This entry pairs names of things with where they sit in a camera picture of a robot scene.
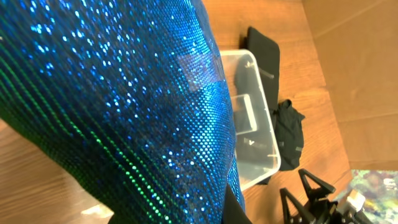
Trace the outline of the blue sequin fabric bundle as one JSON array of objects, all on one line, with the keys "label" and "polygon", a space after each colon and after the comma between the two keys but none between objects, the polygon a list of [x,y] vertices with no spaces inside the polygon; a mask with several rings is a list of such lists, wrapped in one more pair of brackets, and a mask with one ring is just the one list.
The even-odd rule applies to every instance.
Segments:
[{"label": "blue sequin fabric bundle", "polygon": [[1,119],[111,223],[245,212],[233,109],[201,1],[2,1]]}]

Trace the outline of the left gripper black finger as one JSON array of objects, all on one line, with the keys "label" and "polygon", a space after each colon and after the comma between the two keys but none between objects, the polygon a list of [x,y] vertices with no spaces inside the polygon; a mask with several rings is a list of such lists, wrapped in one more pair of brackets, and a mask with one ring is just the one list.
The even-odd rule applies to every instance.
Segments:
[{"label": "left gripper black finger", "polygon": [[230,185],[226,186],[222,224],[252,224],[238,203]]}]

